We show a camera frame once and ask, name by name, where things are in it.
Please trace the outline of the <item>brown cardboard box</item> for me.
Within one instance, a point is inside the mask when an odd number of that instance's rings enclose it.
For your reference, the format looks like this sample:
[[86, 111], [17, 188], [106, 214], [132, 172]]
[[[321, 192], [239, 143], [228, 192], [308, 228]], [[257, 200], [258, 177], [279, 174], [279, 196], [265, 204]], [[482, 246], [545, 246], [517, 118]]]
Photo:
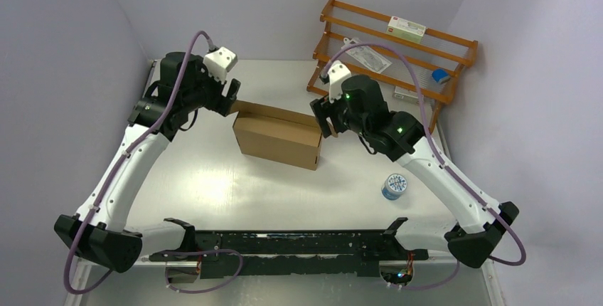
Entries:
[[324, 131], [314, 116], [243, 100], [230, 112], [242, 154], [317, 170]]

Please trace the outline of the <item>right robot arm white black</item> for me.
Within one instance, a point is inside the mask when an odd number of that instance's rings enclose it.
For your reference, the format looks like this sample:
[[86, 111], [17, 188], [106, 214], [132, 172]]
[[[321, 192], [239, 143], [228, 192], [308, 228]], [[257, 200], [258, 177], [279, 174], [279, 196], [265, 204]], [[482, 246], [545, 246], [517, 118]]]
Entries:
[[405, 111], [392, 111], [379, 84], [367, 75], [346, 78], [338, 98], [310, 102], [324, 137], [352, 131], [368, 152], [383, 154], [417, 177], [451, 212], [441, 230], [413, 232], [409, 226], [385, 238], [385, 253], [400, 259], [410, 250], [446, 251], [470, 268], [480, 268], [519, 214], [511, 201], [498, 202], [480, 190], [434, 143], [422, 123]]

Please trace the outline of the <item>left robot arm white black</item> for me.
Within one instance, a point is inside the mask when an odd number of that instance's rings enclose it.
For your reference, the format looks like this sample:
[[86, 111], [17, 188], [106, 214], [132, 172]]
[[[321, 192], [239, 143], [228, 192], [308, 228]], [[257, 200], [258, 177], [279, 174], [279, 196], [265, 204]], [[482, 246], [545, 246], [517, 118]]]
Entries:
[[123, 273], [141, 256], [170, 252], [179, 260], [197, 249], [195, 228], [175, 218], [127, 227], [132, 204], [161, 153], [201, 108], [230, 113], [240, 82], [227, 81], [238, 57], [225, 47], [204, 56], [167, 53], [151, 69], [151, 83], [128, 119], [122, 143], [94, 191], [74, 215], [61, 215], [54, 231], [79, 258]]

